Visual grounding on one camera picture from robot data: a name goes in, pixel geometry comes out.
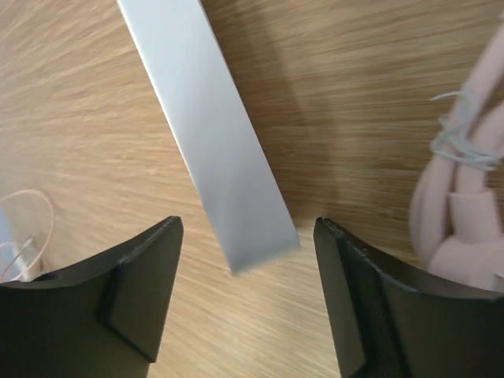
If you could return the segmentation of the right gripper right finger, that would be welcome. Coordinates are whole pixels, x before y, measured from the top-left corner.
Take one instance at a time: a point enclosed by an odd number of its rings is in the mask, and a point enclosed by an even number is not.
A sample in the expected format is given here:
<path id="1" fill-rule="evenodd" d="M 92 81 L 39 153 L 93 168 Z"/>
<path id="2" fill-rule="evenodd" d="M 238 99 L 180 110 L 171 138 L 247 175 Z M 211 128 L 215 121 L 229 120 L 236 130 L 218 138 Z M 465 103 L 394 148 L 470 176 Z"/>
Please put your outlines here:
<path id="1" fill-rule="evenodd" d="M 501 294 L 433 276 L 328 218 L 313 240 L 341 376 L 502 376 Z"/>

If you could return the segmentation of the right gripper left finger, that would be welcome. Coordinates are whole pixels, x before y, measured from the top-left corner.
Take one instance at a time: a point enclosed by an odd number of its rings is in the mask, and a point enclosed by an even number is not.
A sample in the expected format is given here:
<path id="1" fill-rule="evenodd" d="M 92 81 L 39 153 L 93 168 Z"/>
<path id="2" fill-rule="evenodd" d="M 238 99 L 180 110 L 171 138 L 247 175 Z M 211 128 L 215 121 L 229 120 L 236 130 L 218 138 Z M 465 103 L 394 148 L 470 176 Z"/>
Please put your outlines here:
<path id="1" fill-rule="evenodd" d="M 168 217 L 31 282 L 4 283 L 2 376 L 147 376 L 160 350 L 182 240 L 182 220 Z"/>

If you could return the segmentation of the white charger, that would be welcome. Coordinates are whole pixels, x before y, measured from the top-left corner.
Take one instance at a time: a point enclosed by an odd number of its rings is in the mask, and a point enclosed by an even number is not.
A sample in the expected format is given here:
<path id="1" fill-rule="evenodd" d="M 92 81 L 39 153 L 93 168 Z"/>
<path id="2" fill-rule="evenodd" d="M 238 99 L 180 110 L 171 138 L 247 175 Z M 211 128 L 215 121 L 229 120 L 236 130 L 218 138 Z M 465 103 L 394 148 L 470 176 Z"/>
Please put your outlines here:
<path id="1" fill-rule="evenodd" d="M 1 206 L 1 282 L 28 282 L 40 276 L 43 273 L 43 263 L 38 254 L 33 235 L 24 235 L 20 241 L 14 238 L 7 210 Z"/>

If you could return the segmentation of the white green power strip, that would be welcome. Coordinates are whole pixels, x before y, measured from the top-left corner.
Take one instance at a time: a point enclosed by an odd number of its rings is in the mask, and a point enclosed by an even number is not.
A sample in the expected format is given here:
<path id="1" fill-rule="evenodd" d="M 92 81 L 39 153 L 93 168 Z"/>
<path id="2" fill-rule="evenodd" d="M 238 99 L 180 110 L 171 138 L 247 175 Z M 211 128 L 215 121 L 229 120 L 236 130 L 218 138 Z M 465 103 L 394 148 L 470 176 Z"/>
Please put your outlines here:
<path id="1" fill-rule="evenodd" d="M 297 250 L 294 222 L 201 2 L 119 7 L 230 270 Z"/>

